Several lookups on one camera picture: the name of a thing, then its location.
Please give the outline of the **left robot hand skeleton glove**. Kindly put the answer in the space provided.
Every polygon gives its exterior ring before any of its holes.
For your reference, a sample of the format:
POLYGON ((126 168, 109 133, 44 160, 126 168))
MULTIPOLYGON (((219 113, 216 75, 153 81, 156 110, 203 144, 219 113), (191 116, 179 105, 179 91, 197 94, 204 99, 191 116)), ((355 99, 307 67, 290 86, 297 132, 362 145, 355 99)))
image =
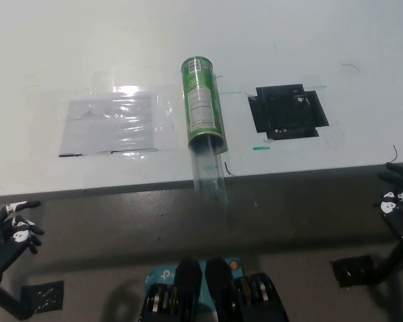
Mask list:
POLYGON ((20 201, 0 208, 0 275, 4 273, 26 249, 37 254, 42 245, 39 237, 44 230, 19 213, 41 205, 40 201, 20 201))

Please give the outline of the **right robot hand skeleton glove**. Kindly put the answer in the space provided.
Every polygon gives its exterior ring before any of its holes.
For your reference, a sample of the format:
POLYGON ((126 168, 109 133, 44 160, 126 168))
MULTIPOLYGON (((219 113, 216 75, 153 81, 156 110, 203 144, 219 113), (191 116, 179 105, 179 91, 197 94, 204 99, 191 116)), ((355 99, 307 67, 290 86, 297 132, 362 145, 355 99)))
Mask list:
POLYGON ((388 227, 403 240, 403 166, 387 162, 386 168, 389 172, 380 174, 379 177, 394 188, 382 195, 379 208, 388 227))

